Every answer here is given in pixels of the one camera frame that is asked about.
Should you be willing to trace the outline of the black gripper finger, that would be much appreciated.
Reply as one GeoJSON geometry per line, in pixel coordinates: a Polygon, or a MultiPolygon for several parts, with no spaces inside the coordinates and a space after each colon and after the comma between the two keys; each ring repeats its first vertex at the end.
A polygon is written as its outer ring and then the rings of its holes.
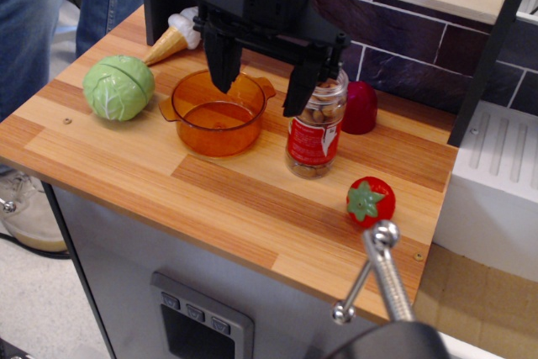
{"type": "Polygon", "coordinates": [[[282,61],[293,65],[287,96],[283,103],[283,115],[285,117],[299,116],[317,85],[333,76],[333,67],[328,56],[303,59],[287,56],[283,57],[282,61]]]}
{"type": "Polygon", "coordinates": [[[241,44],[235,37],[207,25],[203,32],[203,46],[212,83],[222,93],[227,93],[240,73],[241,44]]]}

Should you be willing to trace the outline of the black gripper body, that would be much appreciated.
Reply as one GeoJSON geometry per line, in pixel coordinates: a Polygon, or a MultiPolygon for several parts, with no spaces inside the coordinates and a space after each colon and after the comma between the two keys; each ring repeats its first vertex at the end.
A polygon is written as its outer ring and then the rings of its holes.
{"type": "Polygon", "coordinates": [[[312,0],[195,0],[195,29],[207,25],[236,38],[249,49],[282,61],[291,56],[330,58],[338,76],[342,51],[350,38],[321,17],[312,0]]]}

